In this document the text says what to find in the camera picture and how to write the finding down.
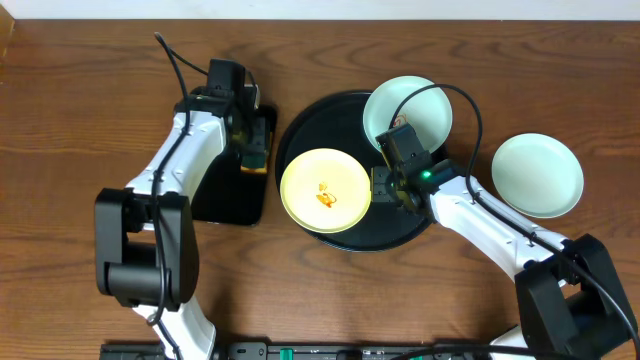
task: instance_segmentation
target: wood grain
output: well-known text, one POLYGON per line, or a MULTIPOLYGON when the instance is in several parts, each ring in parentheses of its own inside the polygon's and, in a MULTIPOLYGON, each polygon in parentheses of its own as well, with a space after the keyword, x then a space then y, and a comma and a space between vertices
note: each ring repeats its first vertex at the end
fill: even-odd
MULTIPOLYGON (((276 144, 321 97, 403 74, 458 85, 485 118, 477 175, 498 146, 556 137, 586 187, 541 225, 608 247, 640 313, 640 24, 582 22, 20 21, 0 78, 0 358, 96 358, 110 340, 153 340, 94 278, 93 202, 148 163, 170 128, 177 81, 152 34, 183 56, 249 67, 279 108, 276 144)), ((190 87, 201 75, 185 70, 190 87)), ((452 94, 449 147, 466 161, 476 125, 452 94)), ((456 234, 433 226, 391 251, 354 254, 306 236, 271 177, 259 226, 198 223, 205 314, 226 339, 489 341, 518 322, 514 287, 456 234)), ((631 358, 627 344, 610 356, 631 358)))

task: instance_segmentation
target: black cable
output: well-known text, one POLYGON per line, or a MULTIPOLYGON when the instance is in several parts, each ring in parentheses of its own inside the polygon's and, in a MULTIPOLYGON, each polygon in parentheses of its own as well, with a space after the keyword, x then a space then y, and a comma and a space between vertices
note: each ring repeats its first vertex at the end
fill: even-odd
POLYGON ((188 61, 187 59, 185 59, 182 56, 180 56, 180 54, 175 52, 173 49, 169 48, 169 50, 171 51, 171 55, 175 56, 176 59, 182 61, 183 64, 187 65, 188 67, 192 68, 193 70, 195 70, 195 71, 197 71, 197 72, 199 72, 201 74, 209 75, 208 72, 202 70, 202 68, 199 68, 196 65, 193 65, 190 61, 188 61))
POLYGON ((169 148, 169 151, 165 154, 165 156, 160 161, 158 168, 153 172, 153 182, 151 183, 151 201, 153 204, 153 231, 156 236, 156 248, 158 249, 158 259, 160 261, 160 300, 158 301, 158 310, 154 314, 153 318, 150 321, 147 321, 149 326, 154 326, 160 323, 160 319, 162 318, 162 313, 164 312, 166 297, 168 292, 168 282, 170 272, 167 270, 167 263, 164 255, 164 244, 162 242, 162 232, 160 231, 160 207, 158 205, 158 186, 162 181, 162 173, 164 167, 169 162, 171 155, 176 151, 178 146, 182 140, 189 133, 189 126, 191 125, 191 114, 189 111, 189 94, 187 93, 187 86, 184 83, 184 78, 182 77, 182 73, 180 72, 180 68, 176 63, 175 58, 173 57, 173 53, 167 43, 164 41, 164 38, 160 33, 154 34, 156 40, 162 45, 162 48, 167 53, 169 57, 169 61, 171 61, 171 65, 173 66, 173 70, 178 77, 178 82, 180 83, 180 89, 182 90, 182 97, 184 98, 184 110, 185 110, 185 122, 182 127, 182 131, 176 139, 176 142, 169 148))
POLYGON ((478 138, 477 138, 476 144, 475 144, 475 146, 473 148, 473 152, 471 153, 471 158, 469 159, 469 164, 467 166, 467 170, 466 170, 466 173, 465 173, 465 184, 466 184, 466 187, 467 187, 467 191, 469 191, 469 195, 471 195, 471 198, 474 201, 476 201, 480 206, 482 206, 488 213, 490 213, 495 218, 497 218, 498 220, 500 220, 503 223, 505 223, 507 226, 509 226, 509 227, 513 228, 514 230, 516 230, 522 236, 524 236, 525 238, 529 239, 529 241, 531 241, 532 243, 534 243, 536 245, 539 245, 543 249, 545 249, 545 250, 551 252, 552 254, 554 254, 558 259, 560 259, 562 262, 566 263, 573 271, 575 271, 575 273, 578 274, 582 279, 586 280, 587 283, 589 283, 589 284, 591 284, 591 286, 595 287, 600 292, 600 294, 602 294, 607 299, 607 301, 611 304, 611 306, 614 308, 615 312, 618 314, 618 316, 620 317, 620 319, 624 323, 625 327, 627 328, 627 331, 629 332, 629 334, 631 336, 631 340, 633 341, 633 345, 635 347, 636 360, 640 360, 640 338, 638 338, 638 333, 633 328, 633 324, 631 323, 631 320, 629 320, 629 318, 624 313, 624 311, 622 310, 620 305, 615 301, 615 299, 606 290, 606 288, 600 283, 600 281, 598 281, 593 276, 591 276, 586 270, 584 270, 575 261, 569 259, 561 250, 555 248, 553 245, 551 245, 551 244, 547 243, 546 241, 540 239, 536 235, 535 232, 528 232, 526 229, 523 229, 518 224, 516 224, 515 222, 511 221, 510 219, 508 219, 506 216, 504 216, 501 213, 499 213, 498 211, 496 211, 493 207, 491 207, 489 204, 487 204, 484 201, 484 199, 482 199, 482 197, 480 197, 480 195, 476 191, 473 190, 473 187, 471 186, 471 172, 473 170, 473 166, 475 165, 476 158, 478 157, 478 151, 480 149, 480 143, 482 141, 482 115, 480 114, 480 109, 478 108, 478 105, 476 104, 476 102, 473 100, 473 98, 469 94, 467 94, 464 90, 462 90, 462 89, 460 89, 460 88, 458 88, 456 86, 448 85, 448 84, 432 84, 432 85, 424 86, 424 87, 412 92, 409 96, 407 96, 400 103, 400 105, 398 105, 398 108, 396 109, 395 113, 393 114, 393 118, 391 118, 391 123, 389 124, 389 129, 393 128, 393 123, 395 122, 395 119, 398 116, 398 113, 400 112, 402 107, 411 98, 413 98, 414 96, 420 94, 423 91, 430 90, 430 89, 435 89, 435 88, 451 89, 451 90, 454 90, 455 92, 457 92, 458 94, 462 95, 471 104, 471 106, 473 107, 473 110, 474 110, 474 112, 476 114, 476 119, 478 121, 478 138))
POLYGON ((566 355, 555 352, 536 351, 527 348, 519 348, 514 346, 499 346, 499 345, 443 345, 434 346, 424 350, 413 351, 410 353, 402 354, 392 358, 391 360, 411 360, 420 356, 433 356, 438 354, 505 354, 505 355, 520 355, 520 356, 533 356, 536 359, 564 359, 564 360, 579 360, 572 355, 566 355))
POLYGON ((167 328, 164 326, 164 323, 162 321, 158 322, 158 329, 160 329, 160 333, 162 334, 162 336, 165 339, 167 339, 167 342, 169 343, 169 345, 171 345, 171 349, 173 350, 173 354, 176 356, 176 360, 182 360, 182 354, 180 354, 180 347, 175 342, 175 340, 173 340, 173 338, 169 334, 169 331, 167 331, 167 328))

